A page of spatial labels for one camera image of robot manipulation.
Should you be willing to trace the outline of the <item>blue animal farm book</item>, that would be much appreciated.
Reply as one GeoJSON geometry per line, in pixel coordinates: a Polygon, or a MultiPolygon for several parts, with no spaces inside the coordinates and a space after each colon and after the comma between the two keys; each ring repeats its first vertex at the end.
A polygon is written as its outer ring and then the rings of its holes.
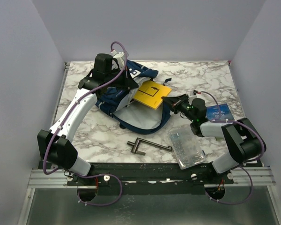
{"type": "Polygon", "coordinates": [[[217,105],[208,106],[206,116],[209,120],[234,120],[234,117],[227,104],[219,105],[220,111],[217,105]]]}

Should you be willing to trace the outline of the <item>navy blue student backpack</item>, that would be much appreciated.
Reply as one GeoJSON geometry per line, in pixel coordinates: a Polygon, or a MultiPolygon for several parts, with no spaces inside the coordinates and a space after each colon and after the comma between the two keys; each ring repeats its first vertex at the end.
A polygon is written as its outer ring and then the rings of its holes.
{"type": "Polygon", "coordinates": [[[161,104],[156,110],[133,101],[133,90],[109,88],[97,101],[96,107],[119,122],[121,128],[148,135],[160,130],[170,119],[170,108],[161,104]]]}

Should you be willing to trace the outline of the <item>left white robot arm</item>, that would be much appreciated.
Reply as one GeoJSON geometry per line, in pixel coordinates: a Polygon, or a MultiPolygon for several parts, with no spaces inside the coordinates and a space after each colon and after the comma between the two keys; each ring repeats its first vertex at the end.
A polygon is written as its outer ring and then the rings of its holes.
{"type": "Polygon", "coordinates": [[[50,174],[46,169],[46,164],[50,162],[78,174],[79,181],[84,185],[94,181],[91,164],[78,156],[72,141],[86,114],[102,95],[112,89],[131,91],[138,88],[130,75],[127,58],[126,51],[99,53],[94,67],[79,81],[77,92],[62,116],[48,130],[39,131],[37,142],[46,175],[50,174]]]}

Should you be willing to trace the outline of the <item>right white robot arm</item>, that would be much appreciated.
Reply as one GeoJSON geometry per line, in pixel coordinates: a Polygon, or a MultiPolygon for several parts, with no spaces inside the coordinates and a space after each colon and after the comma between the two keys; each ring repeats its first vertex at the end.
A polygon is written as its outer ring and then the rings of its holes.
{"type": "Polygon", "coordinates": [[[175,114],[182,113],[191,121],[194,135],[199,137],[221,137],[225,140],[228,152],[212,162],[212,169],[207,170],[206,178],[210,183],[218,183],[223,172],[243,163],[259,160],[266,151],[266,144],[248,118],[239,120],[209,120],[206,103],[195,98],[189,103],[189,96],[162,97],[175,114]]]}

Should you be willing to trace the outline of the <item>yellow notebook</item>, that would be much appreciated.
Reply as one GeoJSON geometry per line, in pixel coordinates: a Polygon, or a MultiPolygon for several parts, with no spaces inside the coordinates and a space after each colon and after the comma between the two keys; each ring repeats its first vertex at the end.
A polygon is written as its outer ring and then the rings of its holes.
{"type": "Polygon", "coordinates": [[[162,97],[168,96],[171,90],[154,81],[146,81],[138,88],[133,100],[156,110],[163,102],[162,97]]]}

